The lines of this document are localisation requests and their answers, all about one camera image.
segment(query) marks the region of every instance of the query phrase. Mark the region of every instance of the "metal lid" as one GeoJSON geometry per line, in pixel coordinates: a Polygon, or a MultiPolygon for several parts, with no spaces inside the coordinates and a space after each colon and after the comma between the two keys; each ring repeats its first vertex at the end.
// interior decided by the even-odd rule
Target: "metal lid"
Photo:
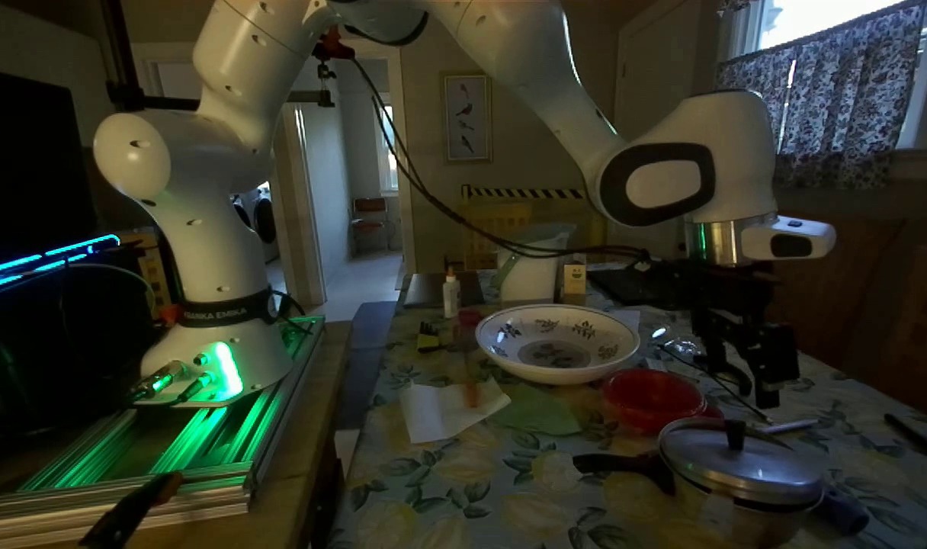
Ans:
{"type": "Polygon", "coordinates": [[[812,505],[824,496],[824,471],[792,448],[732,433],[721,425],[673,425],[659,452],[690,483],[762,505],[812,505]]]}

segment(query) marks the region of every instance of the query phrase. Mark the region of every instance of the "white bowl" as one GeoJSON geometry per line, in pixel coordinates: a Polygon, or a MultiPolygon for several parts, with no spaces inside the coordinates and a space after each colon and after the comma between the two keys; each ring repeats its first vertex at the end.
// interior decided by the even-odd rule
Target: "white bowl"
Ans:
{"type": "Polygon", "coordinates": [[[583,306],[516,306],[486,316],[474,344],[525,380],[589,383],[618,370],[639,334],[583,306]]]}

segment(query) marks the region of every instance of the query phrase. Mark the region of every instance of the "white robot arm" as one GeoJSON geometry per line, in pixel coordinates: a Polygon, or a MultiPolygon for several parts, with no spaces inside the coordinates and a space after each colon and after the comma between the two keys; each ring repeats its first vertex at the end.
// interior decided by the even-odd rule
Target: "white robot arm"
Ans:
{"type": "Polygon", "coordinates": [[[603,215],[690,215],[736,250],[705,250],[719,266],[821,255],[832,243],[821,224],[773,215],[772,132],[746,92],[690,98],[622,144],[579,85],[557,0],[217,0],[192,59],[197,110],[115,112],[95,134],[101,174],[157,224],[183,284],[183,321],[142,358],[142,374],[220,344],[235,370],[206,403],[221,407],[288,370],[265,316],[262,246],[227,194],[267,179],[271,121],[323,30],[343,24],[398,47],[426,19],[550,126],[603,215]]]}

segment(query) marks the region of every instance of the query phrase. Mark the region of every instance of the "wire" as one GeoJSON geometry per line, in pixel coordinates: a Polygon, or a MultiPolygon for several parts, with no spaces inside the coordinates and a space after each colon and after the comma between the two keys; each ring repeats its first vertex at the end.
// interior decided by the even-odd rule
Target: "wire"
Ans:
{"type": "Polygon", "coordinates": [[[365,67],[349,59],[349,63],[360,70],[364,82],[369,85],[371,92],[371,108],[374,108],[374,126],[383,137],[383,147],[393,151],[397,159],[397,167],[398,174],[407,179],[407,186],[413,191],[422,191],[439,214],[444,214],[448,220],[453,220],[457,226],[489,237],[491,243],[516,254],[516,255],[531,255],[531,259],[554,259],[554,255],[577,255],[577,254],[615,254],[615,255],[632,255],[632,259],[646,259],[650,254],[644,246],[565,246],[565,250],[554,250],[554,246],[537,246],[537,243],[526,243],[526,242],[510,242],[504,234],[495,234],[474,224],[470,224],[463,214],[457,214],[453,208],[448,208],[439,194],[433,194],[422,178],[422,171],[413,167],[412,156],[407,156],[407,147],[401,144],[401,134],[393,121],[393,116],[387,112],[383,101],[382,101],[382,92],[374,87],[371,75],[365,72],[365,67]]]}

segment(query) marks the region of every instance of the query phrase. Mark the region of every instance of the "curtain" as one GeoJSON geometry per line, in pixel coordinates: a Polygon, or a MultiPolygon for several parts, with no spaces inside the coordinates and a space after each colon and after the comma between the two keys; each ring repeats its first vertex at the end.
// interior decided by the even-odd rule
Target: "curtain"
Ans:
{"type": "Polygon", "coordinates": [[[801,188],[884,188],[922,59],[925,0],[732,59],[721,87],[764,98],[773,179],[801,188]]]}

